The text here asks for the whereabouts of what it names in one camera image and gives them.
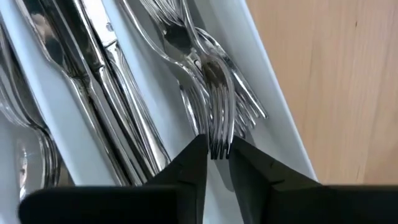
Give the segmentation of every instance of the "stack of forks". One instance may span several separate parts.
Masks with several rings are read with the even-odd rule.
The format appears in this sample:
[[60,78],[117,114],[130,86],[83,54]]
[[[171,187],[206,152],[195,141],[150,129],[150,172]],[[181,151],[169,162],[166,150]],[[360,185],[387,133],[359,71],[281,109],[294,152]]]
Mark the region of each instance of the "stack of forks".
[[140,2],[159,29],[161,47],[148,36],[127,0],[119,0],[119,5],[170,67],[194,133],[209,136],[211,158],[228,158],[233,135],[245,138],[257,118],[268,118],[267,111],[222,46],[195,27],[187,0]]

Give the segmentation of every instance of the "knife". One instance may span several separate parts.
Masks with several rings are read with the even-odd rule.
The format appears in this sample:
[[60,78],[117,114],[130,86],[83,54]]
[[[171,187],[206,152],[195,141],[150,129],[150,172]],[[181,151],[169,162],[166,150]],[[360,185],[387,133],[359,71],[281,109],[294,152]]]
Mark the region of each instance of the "knife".
[[120,48],[105,8],[101,1],[78,1],[82,3],[90,24],[99,38],[100,46],[102,46],[105,57],[121,87],[130,116],[136,123],[142,141],[138,151],[142,157],[147,158],[149,161],[146,164],[147,168],[150,170],[151,176],[155,176],[170,163],[170,158]]
[[[112,135],[114,130],[106,129],[109,127],[111,117],[104,115],[106,104],[100,99],[103,93],[98,91],[98,84],[94,82],[81,52],[74,47],[75,40],[70,35],[68,27],[65,27],[64,19],[58,13],[58,7],[50,1],[16,0],[16,2],[34,31],[46,59],[66,77],[65,80],[85,116],[91,135],[104,157],[115,184],[128,185],[129,181],[113,153],[114,145],[118,143],[110,142],[107,137]],[[98,119],[98,114],[101,114],[101,121]]]
[[136,156],[136,146],[140,146],[142,142],[136,128],[134,128],[135,121],[129,115],[117,80],[106,63],[106,59],[96,41],[95,34],[86,18],[84,9],[79,0],[56,0],[56,2],[66,22],[69,24],[72,34],[75,36],[76,42],[90,70],[93,72],[93,76],[101,85],[112,112],[123,131],[120,137],[125,140],[125,143],[129,147],[126,147],[126,150],[123,152],[117,152],[117,154],[121,158],[126,174],[133,185],[142,185],[147,181],[147,175],[145,174],[148,173],[145,169],[141,169],[140,164],[145,164],[145,162],[141,160],[139,155]]

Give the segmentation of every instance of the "wooden surface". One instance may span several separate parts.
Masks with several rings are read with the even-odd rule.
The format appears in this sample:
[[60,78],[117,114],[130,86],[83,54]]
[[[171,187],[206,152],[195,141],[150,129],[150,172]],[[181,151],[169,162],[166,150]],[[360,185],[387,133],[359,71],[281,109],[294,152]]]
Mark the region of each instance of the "wooden surface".
[[398,184],[398,1],[247,2],[320,181]]

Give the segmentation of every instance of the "stainless steel cutlery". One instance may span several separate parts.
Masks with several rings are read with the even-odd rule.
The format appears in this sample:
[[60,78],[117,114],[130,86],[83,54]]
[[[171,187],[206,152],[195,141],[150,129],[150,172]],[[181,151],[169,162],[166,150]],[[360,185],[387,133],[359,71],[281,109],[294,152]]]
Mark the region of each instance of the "stainless steel cutlery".
[[[160,45],[127,0],[115,1],[134,25],[132,31],[168,66],[187,121],[195,135],[206,135],[211,158],[228,158],[234,135],[245,138],[258,118],[268,118],[239,68],[217,40],[195,27],[187,0],[140,0]],[[73,93],[114,182],[142,185],[165,169],[170,157],[102,2],[15,2],[44,57]],[[0,110],[12,123],[33,129],[39,139],[44,165],[41,186],[36,188],[58,185],[62,165],[56,145],[4,30],[0,34]]]
[[0,110],[15,124],[12,132],[15,136],[20,199],[42,188],[73,184],[2,24],[0,68]]

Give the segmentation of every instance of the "fork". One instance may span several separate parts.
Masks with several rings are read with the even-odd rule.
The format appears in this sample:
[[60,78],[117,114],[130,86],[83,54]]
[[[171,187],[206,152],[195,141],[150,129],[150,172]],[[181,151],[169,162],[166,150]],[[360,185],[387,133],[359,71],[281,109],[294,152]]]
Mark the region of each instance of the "fork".
[[[181,7],[179,7],[180,2],[176,0],[145,0],[141,1],[141,3],[144,4],[144,7],[152,14],[151,16],[154,19],[166,18],[166,21],[173,21],[182,26],[183,15]],[[233,82],[236,87],[236,103],[237,105],[241,105],[241,108],[237,110],[236,113],[235,135],[245,138],[246,131],[256,125],[255,119],[258,117],[267,119],[268,113],[261,105],[258,97],[251,90],[249,83],[246,81],[239,68],[229,58],[222,46],[206,31],[197,27],[196,31],[198,33],[197,38],[205,44],[203,47],[216,52],[228,65],[230,72],[233,74]]]
[[160,9],[158,3],[161,6],[169,5],[171,8],[176,7],[176,4],[169,4],[171,1],[156,3],[140,0],[140,2],[163,34],[167,55],[199,68],[200,73],[195,78],[201,83],[204,95],[210,96],[206,102],[211,110],[209,120],[211,157],[214,159],[223,157],[225,151],[228,155],[234,130],[235,98],[230,94],[234,93],[232,91],[234,86],[227,66],[215,54],[196,47],[196,41],[179,17],[170,17],[158,12]]
[[141,23],[126,0],[120,0],[119,6],[145,40],[146,44],[169,66],[169,69],[180,85],[183,101],[189,105],[186,107],[187,113],[191,115],[188,117],[188,120],[196,127],[194,132],[197,134],[206,134],[209,145],[210,127],[208,120],[210,115],[208,106],[206,105],[205,92],[201,87],[200,81],[197,79],[197,76],[200,75],[198,74],[200,73],[199,69],[191,61],[174,59],[161,50],[141,26]]

